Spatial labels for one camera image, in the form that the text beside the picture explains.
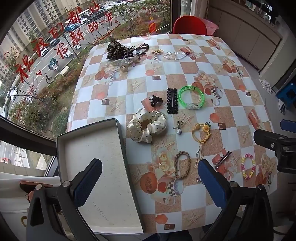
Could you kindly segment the dark metal alligator clip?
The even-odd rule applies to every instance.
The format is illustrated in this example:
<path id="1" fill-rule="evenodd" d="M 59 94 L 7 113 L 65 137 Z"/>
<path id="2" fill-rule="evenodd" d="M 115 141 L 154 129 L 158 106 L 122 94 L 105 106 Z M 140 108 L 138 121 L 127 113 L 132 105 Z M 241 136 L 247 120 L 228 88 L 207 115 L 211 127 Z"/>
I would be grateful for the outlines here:
<path id="1" fill-rule="evenodd" d="M 218 167 L 232 154 L 231 151 L 228 151 L 218 162 L 214 164 L 215 169 Z"/>

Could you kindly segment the gold scissor-shaped hair clip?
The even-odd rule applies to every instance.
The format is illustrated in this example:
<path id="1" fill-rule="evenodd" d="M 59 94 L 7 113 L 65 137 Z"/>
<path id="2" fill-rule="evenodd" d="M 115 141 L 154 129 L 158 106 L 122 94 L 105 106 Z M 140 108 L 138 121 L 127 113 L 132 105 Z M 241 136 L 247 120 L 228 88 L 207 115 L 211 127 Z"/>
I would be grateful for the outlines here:
<path id="1" fill-rule="evenodd" d="M 203 160 L 203 146 L 200 145 L 198 151 L 196 152 L 196 162 L 195 162 L 195 168 L 198 167 L 198 163 L 200 160 Z"/>

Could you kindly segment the silver heart charm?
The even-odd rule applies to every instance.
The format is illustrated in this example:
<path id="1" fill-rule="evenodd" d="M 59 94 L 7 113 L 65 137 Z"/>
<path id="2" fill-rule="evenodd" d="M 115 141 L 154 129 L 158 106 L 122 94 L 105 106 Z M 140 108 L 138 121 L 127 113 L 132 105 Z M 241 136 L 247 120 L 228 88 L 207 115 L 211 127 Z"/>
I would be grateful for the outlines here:
<path id="1" fill-rule="evenodd" d="M 178 135 L 181 135 L 181 134 L 182 134 L 182 130 L 181 130 L 182 125 L 183 125 L 183 121 L 178 120 L 178 121 L 176 122 L 176 126 L 173 127 L 173 129 L 176 131 L 176 133 L 177 133 Z"/>

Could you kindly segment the green translucent bangle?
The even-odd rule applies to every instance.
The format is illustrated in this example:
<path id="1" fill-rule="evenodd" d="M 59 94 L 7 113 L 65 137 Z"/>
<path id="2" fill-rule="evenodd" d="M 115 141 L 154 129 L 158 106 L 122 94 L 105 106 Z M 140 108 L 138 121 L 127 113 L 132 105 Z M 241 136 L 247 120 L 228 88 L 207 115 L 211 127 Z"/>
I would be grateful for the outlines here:
<path id="1" fill-rule="evenodd" d="M 200 88 L 187 85 L 178 92 L 179 104 L 188 110 L 198 110 L 205 102 L 205 97 Z"/>

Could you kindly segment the cream polka dot scrunchie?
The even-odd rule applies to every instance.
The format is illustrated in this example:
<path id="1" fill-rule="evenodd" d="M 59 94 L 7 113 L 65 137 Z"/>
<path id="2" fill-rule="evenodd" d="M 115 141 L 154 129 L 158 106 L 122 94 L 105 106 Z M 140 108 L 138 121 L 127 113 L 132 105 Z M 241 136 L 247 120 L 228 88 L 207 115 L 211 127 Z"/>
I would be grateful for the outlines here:
<path id="1" fill-rule="evenodd" d="M 157 110 L 139 108 L 128 123 L 126 132 L 136 143 L 151 144 L 153 136 L 164 132 L 166 127 L 167 119 L 164 114 Z"/>

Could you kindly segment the small black claw clip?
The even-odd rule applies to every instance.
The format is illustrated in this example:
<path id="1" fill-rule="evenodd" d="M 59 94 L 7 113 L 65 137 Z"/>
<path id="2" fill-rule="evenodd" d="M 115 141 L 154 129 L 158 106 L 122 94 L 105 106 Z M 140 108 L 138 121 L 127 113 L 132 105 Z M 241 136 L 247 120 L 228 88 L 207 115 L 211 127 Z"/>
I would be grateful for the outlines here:
<path id="1" fill-rule="evenodd" d="M 163 103 L 163 99 L 155 95 L 152 95 L 152 97 L 149 98 L 149 101 L 150 101 L 151 107 L 153 108 L 160 106 Z"/>

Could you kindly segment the grey-green jewelry box tray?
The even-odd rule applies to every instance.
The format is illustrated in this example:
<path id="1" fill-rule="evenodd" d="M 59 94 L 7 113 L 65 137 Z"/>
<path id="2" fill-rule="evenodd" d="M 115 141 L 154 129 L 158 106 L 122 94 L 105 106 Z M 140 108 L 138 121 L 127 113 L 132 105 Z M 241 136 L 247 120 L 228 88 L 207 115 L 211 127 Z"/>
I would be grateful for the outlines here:
<path id="1" fill-rule="evenodd" d="M 101 161 L 91 172 L 94 179 L 87 178 L 76 196 L 82 204 L 78 210 L 94 233 L 144 233 L 117 119 L 102 120 L 59 135 L 57 158 L 61 181 L 72 181 L 92 160 Z"/>

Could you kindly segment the blue plastic stool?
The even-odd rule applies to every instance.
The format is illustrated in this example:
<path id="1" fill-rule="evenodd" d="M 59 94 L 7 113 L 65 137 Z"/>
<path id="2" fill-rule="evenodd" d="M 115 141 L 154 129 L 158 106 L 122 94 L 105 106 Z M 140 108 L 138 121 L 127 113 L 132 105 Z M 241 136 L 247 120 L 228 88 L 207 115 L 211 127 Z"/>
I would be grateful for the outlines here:
<path id="1" fill-rule="evenodd" d="M 296 99 L 295 91 L 295 84 L 290 83 L 276 93 L 276 97 L 285 104 L 286 109 L 290 109 L 293 106 Z"/>

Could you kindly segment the brown-soled slipper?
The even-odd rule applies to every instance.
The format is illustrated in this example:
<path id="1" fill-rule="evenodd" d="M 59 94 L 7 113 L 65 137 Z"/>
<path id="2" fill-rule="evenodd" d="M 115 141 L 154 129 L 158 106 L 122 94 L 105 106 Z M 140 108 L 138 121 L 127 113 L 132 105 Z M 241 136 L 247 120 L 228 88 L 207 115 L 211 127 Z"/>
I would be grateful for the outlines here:
<path id="1" fill-rule="evenodd" d="M 53 187 L 52 184 L 45 184 L 45 183 L 39 183 L 39 182 L 33 182 L 33 181 L 20 181 L 19 186 L 20 188 L 29 194 L 31 191 L 34 191 L 36 186 L 44 186 L 44 187 Z"/>

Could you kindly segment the patterned checkered tablecloth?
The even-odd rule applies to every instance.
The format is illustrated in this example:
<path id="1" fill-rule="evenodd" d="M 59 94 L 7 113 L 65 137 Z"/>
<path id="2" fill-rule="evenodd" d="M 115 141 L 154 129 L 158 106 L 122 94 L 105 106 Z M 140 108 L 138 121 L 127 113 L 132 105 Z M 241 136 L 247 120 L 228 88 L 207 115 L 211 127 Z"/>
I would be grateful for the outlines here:
<path id="1" fill-rule="evenodd" d="M 220 209 L 203 184 L 198 183 L 196 152 L 215 164 L 229 181 L 243 187 L 262 184 L 267 193 L 277 189 L 274 152 L 255 144 L 258 129 L 272 131 L 270 117 L 247 70 L 219 37 L 165 34 L 122 40 L 128 47 L 145 43 L 148 52 L 128 72 L 107 60 L 107 45 L 93 47 L 85 61 L 73 96 L 68 130 L 116 118 L 144 228 L 148 233 L 188 230 L 212 223 Z M 152 51 L 162 49 L 159 61 Z M 166 116 L 166 129 L 152 143 L 136 143 L 126 132 L 139 108 L 152 110 L 152 95 L 163 100 L 168 88 L 191 85 L 204 93 L 204 105 L 188 110 L 178 104 L 168 114 L 165 102 L 157 110 Z M 173 129 L 183 121 L 182 134 Z"/>

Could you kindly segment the pink plastic basin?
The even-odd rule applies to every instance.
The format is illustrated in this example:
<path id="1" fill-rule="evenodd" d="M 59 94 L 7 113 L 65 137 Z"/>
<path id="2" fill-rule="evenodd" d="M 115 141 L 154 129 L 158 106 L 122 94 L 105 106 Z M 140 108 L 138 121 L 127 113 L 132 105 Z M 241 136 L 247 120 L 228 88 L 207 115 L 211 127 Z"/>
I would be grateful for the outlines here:
<path id="1" fill-rule="evenodd" d="M 208 36 L 214 35 L 214 33 L 219 29 L 219 27 L 215 23 L 212 23 L 211 21 L 209 21 L 207 19 L 201 18 L 201 21 L 206 26 Z"/>

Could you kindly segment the leopard print scrunchie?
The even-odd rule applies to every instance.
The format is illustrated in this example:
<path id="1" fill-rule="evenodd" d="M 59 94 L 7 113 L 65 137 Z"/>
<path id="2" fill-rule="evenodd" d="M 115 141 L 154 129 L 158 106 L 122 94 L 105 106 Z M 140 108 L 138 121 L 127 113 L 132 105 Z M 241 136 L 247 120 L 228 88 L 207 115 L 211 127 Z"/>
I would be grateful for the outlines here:
<path id="1" fill-rule="evenodd" d="M 135 46 L 126 47 L 117 40 L 112 40 L 107 46 L 107 60 L 123 59 L 126 55 L 132 54 Z"/>

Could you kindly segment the red plastic chair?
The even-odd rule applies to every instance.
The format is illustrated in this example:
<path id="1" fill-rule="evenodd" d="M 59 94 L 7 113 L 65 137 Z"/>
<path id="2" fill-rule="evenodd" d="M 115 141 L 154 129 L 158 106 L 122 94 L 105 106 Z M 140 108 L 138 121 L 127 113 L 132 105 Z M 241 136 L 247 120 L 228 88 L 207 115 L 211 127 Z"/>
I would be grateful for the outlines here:
<path id="1" fill-rule="evenodd" d="M 174 34 L 207 35 L 205 23 L 196 16 L 181 16 L 173 26 Z"/>

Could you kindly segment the gold bow hair clip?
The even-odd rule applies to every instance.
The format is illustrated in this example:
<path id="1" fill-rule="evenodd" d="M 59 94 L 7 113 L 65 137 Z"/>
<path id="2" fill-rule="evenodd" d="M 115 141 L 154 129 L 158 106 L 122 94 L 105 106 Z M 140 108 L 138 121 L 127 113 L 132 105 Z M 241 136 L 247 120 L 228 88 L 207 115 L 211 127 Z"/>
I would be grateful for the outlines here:
<path id="1" fill-rule="evenodd" d="M 159 55 L 162 55 L 163 52 L 164 51 L 162 49 L 158 49 L 158 50 L 152 51 L 152 54 L 154 55 L 153 56 L 154 61 L 158 62 L 159 61 Z"/>

